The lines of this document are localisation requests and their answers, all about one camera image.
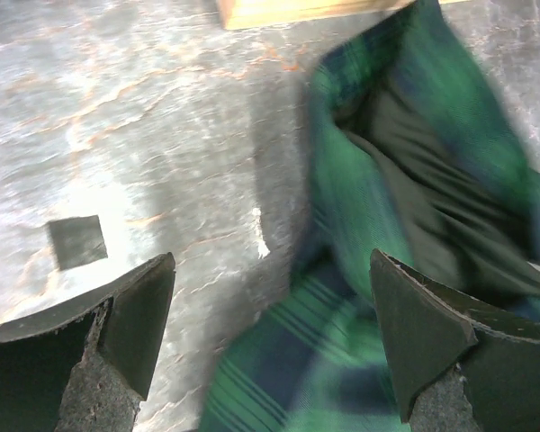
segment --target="wooden board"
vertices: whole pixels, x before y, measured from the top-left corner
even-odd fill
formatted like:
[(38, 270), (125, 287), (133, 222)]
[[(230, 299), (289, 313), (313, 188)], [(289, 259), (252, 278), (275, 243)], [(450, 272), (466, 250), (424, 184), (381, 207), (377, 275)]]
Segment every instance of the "wooden board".
[[(219, 0), (227, 30), (401, 8), (412, 0)], [(455, 3), (465, 0), (440, 0)]]

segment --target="plaid fabric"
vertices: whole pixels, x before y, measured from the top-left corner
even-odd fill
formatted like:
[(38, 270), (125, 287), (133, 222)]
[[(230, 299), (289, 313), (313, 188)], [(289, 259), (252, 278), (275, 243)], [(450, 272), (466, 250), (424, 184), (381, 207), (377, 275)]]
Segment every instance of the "plaid fabric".
[[(382, 85), (400, 96), (397, 105), (408, 106), (402, 109), (412, 124), (424, 122), (432, 133), (413, 126), (401, 136), (402, 114), (389, 115), (392, 126), (370, 140), (354, 134), (358, 126), (343, 126), (345, 113), (360, 111)], [(309, 109), (312, 213), (291, 292), (224, 354), (200, 432), (410, 431), (397, 414), (376, 324), (369, 275), (375, 248), (461, 287), (501, 278), (500, 297), (506, 284), (524, 294), (508, 308), (540, 320), (540, 274), (527, 270), (528, 259), (540, 264), (540, 175), (435, 0), (418, 0), (330, 52), (311, 78)], [(409, 147), (398, 151), (392, 139), (384, 147), (384, 133)], [(410, 148), (426, 156), (409, 156)], [(452, 178), (478, 198), (448, 196), (457, 191), (443, 186)], [(408, 199), (410, 207), (403, 204)], [(492, 204), (475, 211), (478, 201)], [(515, 222), (500, 228), (492, 222), (497, 217)], [(463, 265), (438, 263), (455, 243), (444, 240), (448, 223), (468, 240), (465, 250), (481, 280), (468, 283)], [(495, 241), (473, 248), (491, 237), (481, 230)], [(510, 255), (497, 255), (507, 248)]]

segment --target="crumpled garment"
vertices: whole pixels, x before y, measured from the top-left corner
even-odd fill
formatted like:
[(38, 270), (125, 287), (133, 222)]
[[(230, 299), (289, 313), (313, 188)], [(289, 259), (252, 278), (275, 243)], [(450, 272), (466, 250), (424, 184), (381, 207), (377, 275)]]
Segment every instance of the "crumpled garment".
[(311, 218), (288, 297), (223, 355), (200, 432), (402, 432), (375, 248), (540, 321), (540, 174), (436, 0), (331, 51), (310, 80)]

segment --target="wooden edge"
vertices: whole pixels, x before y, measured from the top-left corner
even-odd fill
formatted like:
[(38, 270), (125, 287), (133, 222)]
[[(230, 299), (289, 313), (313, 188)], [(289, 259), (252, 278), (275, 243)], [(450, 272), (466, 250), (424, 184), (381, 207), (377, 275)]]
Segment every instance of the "wooden edge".
[[(468, 0), (440, 0), (440, 4)], [(261, 0), (253, 6), (252, 0), (219, 0), (222, 23), (226, 30), (241, 30), (279, 23), (295, 23), (335, 16), (380, 12), (400, 9), (411, 0), (331, 0), (318, 7), (289, 8), (288, 0)]]

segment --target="green cloth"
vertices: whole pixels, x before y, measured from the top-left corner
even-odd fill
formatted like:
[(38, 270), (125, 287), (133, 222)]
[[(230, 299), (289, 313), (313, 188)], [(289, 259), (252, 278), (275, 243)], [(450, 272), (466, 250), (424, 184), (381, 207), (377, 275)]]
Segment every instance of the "green cloth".
[(375, 248), (540, 321), (540, 175), (436, 0), (310, 80), (311, 218), (289, 296), (223, 355), (200, 432), (401, 432), (370, 288)]

